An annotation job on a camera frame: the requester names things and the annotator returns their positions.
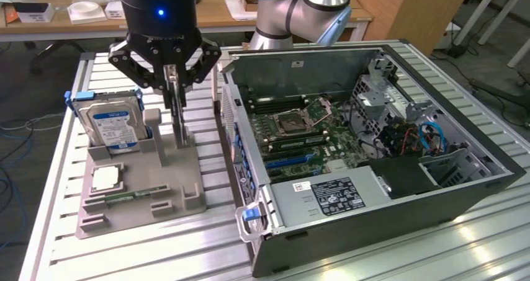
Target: floor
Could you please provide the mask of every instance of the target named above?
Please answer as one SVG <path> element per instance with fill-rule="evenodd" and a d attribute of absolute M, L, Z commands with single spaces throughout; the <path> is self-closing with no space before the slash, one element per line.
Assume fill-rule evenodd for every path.
<path fill-rule="evenodd" d="M 458 23 L 465 24 L 476 7 L 477 4 L 462 6 L 456 16 Z M 493 10 L 486 11 L 476 30 L 493 13 Z M 476 47 L 480 55 L 466 54 L 452 61 L 454 61 L 468 77 L 480 79 L 518 94 L 524 91 L 524 88 L 517 86 L 521 77 L 505 64 L 526 42 L 529 36 L 530 28 L 506 19 L 485 46 L 480 46 L 472 41 L 472 46 Z M 223 34 L 210 36 L 210 38 L 217 41 L 223 40 L 222 45 L 229 46 L 237 45 L 243 40 L 243 34 Z M 87 51 L 103 52 L 107 51 L 108 44 L 113 41 L 111 39 L 82 40 L 79 43 Z M 47 42 L 39 42 L 38 48 L 44 48 L 47 44 Z M 36 50 L 27 50 L 22 43 L 14 43 L 10 50 L 0 53 L 0 123 L 14 119 L 31 119 L 46 114 L 64 112 L 63 94 L 64 91 L 71 89 L 79 53 L 71 48 L 62 48 L 51 58 L 42 62 L 40 67 L 44 73 L 40 76 L 35 76 L 30 74 L 28 63 L 36 52 Z M 436 55 L 438 57 L 445 56 L 441 52 L 436 52 Z M 457 68 L 448 61 L 436 62 L 456 81 L 469 87 L 466 79 L 458 73 Z M 530 72 L 530 55 L 522 59 L 518 69 Z M 501 114 L 501 105 L 493 96 L 480 92 L 477 97 L 497 114 Z M 506 106 L 505 116 L 512 121 L 524 123 L 528 120 L 525 111 L 512 104 L 506 104 Z M 60 117 L 43 120 L 36 128 L 55 126 L 60 124 L 60 121 Z M 521 127 L 514 127 L 514 129 L 526 139 L 530 139 L 529 130 Z M 20 130 L 12 135 L 26 137 L 27 133 L 27 130 Z M 32 136 L 32 151 L 20 163 L 8 168 L 11 179 L 20 188 L 28 223 L 15 244 L 0 250 L 3 259 L 0 262 L 0 274 L 2 280 L 6 281 L 16 280 L 19 277 L 58 135 L 59 129 L 35 132 Z M 0 156 L 12 150 L 19 145 L 19 142 L 20 140 L 0 137 Z M 6 204 L 7 197 L 7 194 L 0 195 L 0 206 Z M 0 226 L 2 245 L 16 234 L 22 226 L 22 212 L 15 199 L 6 211 L 0 213 Z"/>

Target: hard drive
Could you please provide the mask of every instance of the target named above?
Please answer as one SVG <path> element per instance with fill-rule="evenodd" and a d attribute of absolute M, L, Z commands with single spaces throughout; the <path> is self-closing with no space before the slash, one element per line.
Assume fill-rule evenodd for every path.
<path fill-rule="evenodd" d="M 78 92 L 67 104 L 75 111 L 92 146 L 107 146 L 111 154 L 139 150 L 138 142 L 150 137 L 143 123 L 141 90 Z"/>

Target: aluminum table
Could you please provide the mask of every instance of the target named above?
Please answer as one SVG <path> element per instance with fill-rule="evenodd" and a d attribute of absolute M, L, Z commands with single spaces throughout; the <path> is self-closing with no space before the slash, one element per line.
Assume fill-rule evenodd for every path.
<path fill-rule="evenodd" d="M 398 41 L 388 44 L 518 164 L 530 168 L 529 142 L 412 45 Z M 235 49 L 239 48 L 223 49 L 222 63 L 229 62 L 229 50 Z M 198 142 L 209 210 L 186 218 L 78 239 L 74 232 L 88 138 L 68 110 L 20 280 L 255 280 L 246 245 L 237 230 L 234 197 L 214 122 L 213 93 L 218 94 L 217 83 L 222 83 L 218 77 L 211 74 L 203 84 L 194 86 L 194 91 L 187 94 L 185 113 Z M 398 83 L 413 99 L 426 97 L 412 81 L 401 79 Z M 83 56 L 74 92 L 119 91 L 131 86 L 131 80 L 108 64 L 106 53 Z M 163 108 L 162 97 L 150 90 L 145 102 L 147 108 Z M 173 133 L 170 118 L 165 112 L 163 133 Z M 528 279 L 529 214 L 528 174 L 454 221 L 259 281 Z"/>

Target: blue cable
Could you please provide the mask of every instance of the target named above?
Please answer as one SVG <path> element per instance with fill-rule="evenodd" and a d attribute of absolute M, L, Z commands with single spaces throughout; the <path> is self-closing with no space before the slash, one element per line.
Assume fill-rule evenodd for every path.
<path fill-rule="evenodd" d="M 442 151 L 448 152 L 448 142 L 446 142 L 446 138 L 444 137 L 442 127 L 436 122 L 425 122 L 420 125 L 420 128 L 418 128 L 420 139 L 421 139 L 421 142 L 422 142 L 425 148 L 432 149 L 432 147 L 429 146 L 429 143 L 424 139 L 424 136 L 425 136 L 424 129 L 422 129 L 424 126 L 432 126 L 438 131 L 440 137 L 442 139 Z"/>
<path fill-rule="evenodd" d="M 6 167 L 14 166 L 30 154 L 30 152 L 32 150 L 34 142 L 27 137 L 7 135 L 7 134 L 4 134 L 2 132 L 0 132 L 0 136 L 11 138 L 14 140 L 26 140 L 27 139 L 27 150 L 26 150 L 26 152 L 14 161 L 11 161 L 8 164 L 0 164 L 0 166 L 3 166 L 6 168 Z"/>
<path fill-rule="evenodd" d="M 10 179 L 0 178 L 0 181 L 3 181 L 4 183 L 7 183 L 7 184 L 11 186 L 11 188 L 14 189 L 15 198 L 16 198 L 16 200 L 19 201 L 20 211 L 22 211 L 22 213 L 23 213 L 23 226 L 22 226 L 19 232 L 18 232 L 18 233 L 8 239 L 8 241 L 0 246 L 0 251 L 2 251 L 2 249 L 3 249 L 11 242 L 15 242 L 15 241 L 20 238 L 20 236 L 23 235 L 23 232 L 26 231 L 26 228 L 27 228 L 27 213 L 26 213 L 26 207 L 24 207 L 23 197 L 22 197 L 22 195 L 20 195 L 19 187 L 16 186 L 15 183 L 11 182 Z"/>

